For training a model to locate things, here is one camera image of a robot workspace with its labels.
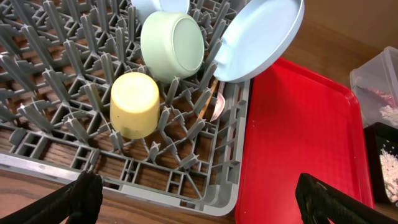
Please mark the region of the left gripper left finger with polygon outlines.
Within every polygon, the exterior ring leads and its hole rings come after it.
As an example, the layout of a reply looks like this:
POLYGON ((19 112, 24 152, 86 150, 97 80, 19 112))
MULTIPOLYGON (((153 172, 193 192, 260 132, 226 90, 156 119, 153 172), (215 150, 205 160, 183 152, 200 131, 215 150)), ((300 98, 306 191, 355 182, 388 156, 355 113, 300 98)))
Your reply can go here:
POLYGON ((83 171, 77 180, 1 218, 1 223, 96 223, 102 201, 101 176, 83 171))

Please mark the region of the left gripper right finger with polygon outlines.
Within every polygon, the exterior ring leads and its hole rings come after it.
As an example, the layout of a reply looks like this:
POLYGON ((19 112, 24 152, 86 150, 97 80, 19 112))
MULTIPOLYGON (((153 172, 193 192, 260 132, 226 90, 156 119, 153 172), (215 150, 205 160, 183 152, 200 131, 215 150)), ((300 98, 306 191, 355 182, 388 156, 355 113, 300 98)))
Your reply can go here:
POLYGON ((397 224, 308 173, 301 173, 295 198, 304 224, 397 224))

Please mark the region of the rice food waste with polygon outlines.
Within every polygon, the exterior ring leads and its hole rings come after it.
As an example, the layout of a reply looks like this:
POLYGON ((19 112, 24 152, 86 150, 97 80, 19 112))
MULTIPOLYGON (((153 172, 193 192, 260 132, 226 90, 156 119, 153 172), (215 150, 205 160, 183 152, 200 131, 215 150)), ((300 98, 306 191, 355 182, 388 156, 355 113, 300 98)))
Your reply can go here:
POLYGON ((381 169, 386 195, 392 203, 397 203, 397 151, 396 144, 385 140, 381 147, 381 169))

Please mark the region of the yellow cup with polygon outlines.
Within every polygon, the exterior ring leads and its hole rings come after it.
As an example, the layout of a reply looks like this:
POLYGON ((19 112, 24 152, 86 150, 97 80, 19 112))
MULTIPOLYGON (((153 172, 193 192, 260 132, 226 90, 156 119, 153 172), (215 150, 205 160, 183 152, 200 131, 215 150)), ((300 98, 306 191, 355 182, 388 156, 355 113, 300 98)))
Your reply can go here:
POLYGON ((129 139, 150 135, 160 113, 160 92, 156 82, 139 72, 125 73, 111 87, 110 120, 115 131, 129 139))

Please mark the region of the red snack wrapper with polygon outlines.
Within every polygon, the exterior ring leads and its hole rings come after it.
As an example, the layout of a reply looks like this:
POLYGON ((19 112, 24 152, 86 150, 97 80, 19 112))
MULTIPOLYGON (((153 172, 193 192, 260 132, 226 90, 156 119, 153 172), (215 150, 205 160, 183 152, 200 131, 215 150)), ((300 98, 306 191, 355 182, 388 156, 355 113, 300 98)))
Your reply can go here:
POLYGON ((391 93, 387 94, 376 88, 365 88, 360 86, 355 86, 355 90, 360 97, 366 101, 378 103, 381 107, 390 106, 391 108, 397 108, 397 103, 391 93))

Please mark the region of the large light blue plate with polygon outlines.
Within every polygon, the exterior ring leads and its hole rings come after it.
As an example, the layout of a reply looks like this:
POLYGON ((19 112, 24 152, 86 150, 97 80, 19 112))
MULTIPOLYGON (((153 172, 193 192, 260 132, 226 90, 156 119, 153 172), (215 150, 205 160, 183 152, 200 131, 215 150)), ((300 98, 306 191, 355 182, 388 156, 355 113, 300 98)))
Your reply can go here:
POLYGON ((239 83, 270 67, 295 38, 304 11, 304 0, 250 1, 221 38, 215 78, 239 83))

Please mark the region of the green bowl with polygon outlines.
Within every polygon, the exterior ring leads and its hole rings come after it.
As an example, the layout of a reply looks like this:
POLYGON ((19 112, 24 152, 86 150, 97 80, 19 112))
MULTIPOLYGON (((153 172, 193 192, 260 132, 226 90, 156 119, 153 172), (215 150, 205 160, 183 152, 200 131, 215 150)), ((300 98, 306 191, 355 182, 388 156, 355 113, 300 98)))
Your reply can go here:
POLYGON ((142 58, 151 74, 164 83, 196 74, 204 51, 200 27, 188 14, 157 11, 142 26, 142 58))

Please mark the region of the wooden chopstick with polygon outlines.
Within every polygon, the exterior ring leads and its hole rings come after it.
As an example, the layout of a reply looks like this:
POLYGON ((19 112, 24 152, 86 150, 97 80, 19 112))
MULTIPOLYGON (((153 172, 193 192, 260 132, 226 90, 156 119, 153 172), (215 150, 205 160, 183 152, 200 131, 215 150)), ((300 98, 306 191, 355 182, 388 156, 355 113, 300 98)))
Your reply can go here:
POLYGON ((213 95, 214 92, 215 92, 215 89, 216 89, 217 84, 218 84, 218 79, 216 78, 216 79, 213 80, 213 83, 212 83, 212 85, 211 85, 211 94, 210 94, 210 96, 207 98, 207 101, 206 101, 205 105, 204 105, 203 108, 201 109, 201 111, 200 111, 200 113, 199 113, 199 115, 198 115, 198 119, 202 119, 202 117, 205 115, 205 112, 206 112, 206 110, 207 110, 208 105, 210 104, 211 97, 212 97, 212 95, 213 95))

